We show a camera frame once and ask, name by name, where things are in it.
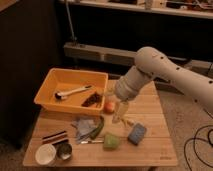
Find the brush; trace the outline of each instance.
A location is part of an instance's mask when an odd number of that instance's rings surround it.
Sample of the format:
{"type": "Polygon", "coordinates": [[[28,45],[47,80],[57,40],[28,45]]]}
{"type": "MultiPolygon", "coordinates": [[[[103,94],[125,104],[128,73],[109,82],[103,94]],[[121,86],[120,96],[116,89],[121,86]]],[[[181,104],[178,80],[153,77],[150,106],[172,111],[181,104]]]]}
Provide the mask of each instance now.
{"type": "Polygon", "coordinates": [[[58,100],[65,100],[68,98],[69,95],[82,92],[85,90],[89,90],[91,87],[92,87],[91,85],[88,85],[88,86],[83,86],[83,87],[79,87],[79,88],[68,90],[68,91],[59,91],[55,93],[55,98],[58,100]]]}

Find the white bowl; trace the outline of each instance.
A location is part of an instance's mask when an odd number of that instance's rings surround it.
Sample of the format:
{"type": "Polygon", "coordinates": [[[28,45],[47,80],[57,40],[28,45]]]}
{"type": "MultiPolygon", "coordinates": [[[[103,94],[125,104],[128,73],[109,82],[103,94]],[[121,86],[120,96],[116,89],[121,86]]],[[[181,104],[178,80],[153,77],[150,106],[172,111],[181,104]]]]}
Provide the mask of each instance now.
{"type": "Polygon", "coordinates": [[[52,144],[41,145],[35,154],[36,162],[39,165],[51,165],[56,158],[56,149],[52,144]]]}

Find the table leg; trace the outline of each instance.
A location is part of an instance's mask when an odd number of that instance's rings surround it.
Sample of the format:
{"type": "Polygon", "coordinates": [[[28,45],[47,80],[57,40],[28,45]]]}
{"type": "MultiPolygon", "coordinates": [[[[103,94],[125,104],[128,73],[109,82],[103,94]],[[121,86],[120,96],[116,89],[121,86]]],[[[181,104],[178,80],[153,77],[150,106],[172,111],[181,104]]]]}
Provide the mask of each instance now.
{"type": "Polygon", "coordinates": [[[158,168],[158,167],[156,167],[156,166],[152,166],[152,167],[150,167],[150,168],[148,169],[148,171],[156,171],[157,168],[158,168]]]}

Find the orange tray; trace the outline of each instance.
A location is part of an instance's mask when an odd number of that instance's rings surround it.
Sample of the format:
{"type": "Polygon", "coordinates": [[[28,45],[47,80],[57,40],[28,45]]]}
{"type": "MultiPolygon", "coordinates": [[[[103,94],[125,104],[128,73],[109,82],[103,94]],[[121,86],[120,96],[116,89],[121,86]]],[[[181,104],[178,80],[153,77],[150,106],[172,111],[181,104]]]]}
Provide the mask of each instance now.
{"type": "Polygon", "coordinates": [[[51,111],[99,115],[104,107],[104,96],[100,105],[94,104],[90,107],[82,107],[81,104],[94,92],[103,95],[107,88],[107,81],[107,73],[52,68],[42,83],[34,102],[51,111]],[[55,93],[58,91],[86,85],[91,85],[92,88],[72,94],[66,100],[55,98],[55,93]]]}

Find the black cable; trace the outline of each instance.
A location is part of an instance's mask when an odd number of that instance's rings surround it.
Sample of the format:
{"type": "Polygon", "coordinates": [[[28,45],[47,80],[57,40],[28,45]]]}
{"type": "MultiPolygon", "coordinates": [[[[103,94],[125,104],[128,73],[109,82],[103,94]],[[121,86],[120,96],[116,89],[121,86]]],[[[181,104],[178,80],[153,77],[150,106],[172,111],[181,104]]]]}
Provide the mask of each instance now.
{"type": "Polygon", "coordinates": [[[212,119],[213,119],[213,116],[212,116],[212,114],[211,114],[211,113],[209,113],[206,109],[203,109],[203,110],[204,110],[204,112],[206,112],[206,114],[207,114],[207,115],[209,115],[209,117],[210,117],[210,118],[212,118],[212,119]]]}
{"type": "Polygon", "coordinates": [[[210,66],[209,66],[209,68],[208,68],[208,71],[206,72],[206,75],[207,75],[207,76],[209,75],[209,72],[210,72],[211,68],[212,68],[212,63],[210,64],[210,66]]]}
{"type": "MultiPolygon", "coordinates": [[[[206,114],[209,115],[209,117],[211,117],[211,118],[213,119],[213,116],[212,116],[208,111],[206,111],[206,110],[204,110],[204,111],[206,112],[206,114]]],[[[203,127],[199,128],[199,129],[196,131],[194,137],[193,137],[193,138],[189,138],[189,139],[185,142],[185,144],[184,144],[184,158],[185,158],[185,160],[186,160],[187,166],[189,167],[190,171],[192,171],[192,168],[191,168],[190,163],[189,163],[189,161],[188,161],[188,159],[187,159],[186,147],[187,147],[187,144],[188,144],[189,142],[191,142],[191,141],[193,142],[193,150],[194,150],[194,153],[195,153],[196,157],[198,158],[198,160],[199,160],[200,162],[202,162],[204,165],[206,165],[206,166],[208,166],[208,167],[210,167],[210,168],[213,168],[213,164],[210,164],[210,163],[207,163],[206,161],[204,161],[204,160],[199,156],[199,154],[198,154],[198,152],[197,152],[197,149],[196,149],[196,141],[205,142],[206,144],[208,144],[208,145],[210,145],[211,147],[213,147],[213,140],[211,140],[211,137],[210,137],[210,136],[211,136],[211,133],[213,132],[213,129],[210,129],[210,130],[207,132],[207,140],[206,140],[206,139],[203,139],[203,138],[197,137],[197,135],[199,134],[199,132],[200,132],[201,130],[206,129],[206,128],[210,128],[210,127],[213,128],[213,125],[207,125],[207,126],[203,126],[203,127]]]]}

